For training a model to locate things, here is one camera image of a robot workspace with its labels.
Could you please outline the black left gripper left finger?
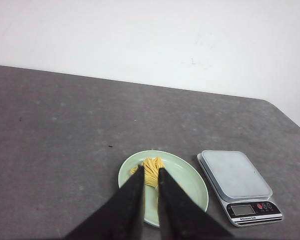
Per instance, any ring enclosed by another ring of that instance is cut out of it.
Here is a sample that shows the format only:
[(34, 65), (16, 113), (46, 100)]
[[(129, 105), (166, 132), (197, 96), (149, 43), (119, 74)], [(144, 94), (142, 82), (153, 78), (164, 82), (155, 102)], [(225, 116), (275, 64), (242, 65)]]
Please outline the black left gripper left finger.
[(144, 188), (144, 167), (139, 166), (110, 200), (64, 238), (140, 240), (145, 213)]

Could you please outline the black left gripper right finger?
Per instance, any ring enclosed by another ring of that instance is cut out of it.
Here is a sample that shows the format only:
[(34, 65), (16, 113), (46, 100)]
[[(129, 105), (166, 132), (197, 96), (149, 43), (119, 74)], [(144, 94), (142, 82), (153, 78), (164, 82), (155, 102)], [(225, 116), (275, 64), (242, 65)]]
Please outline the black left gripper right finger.
[(158, 216), (163, 240), (231, 240), (234, 236), (205, 213), (165, 168), (159, 169)]

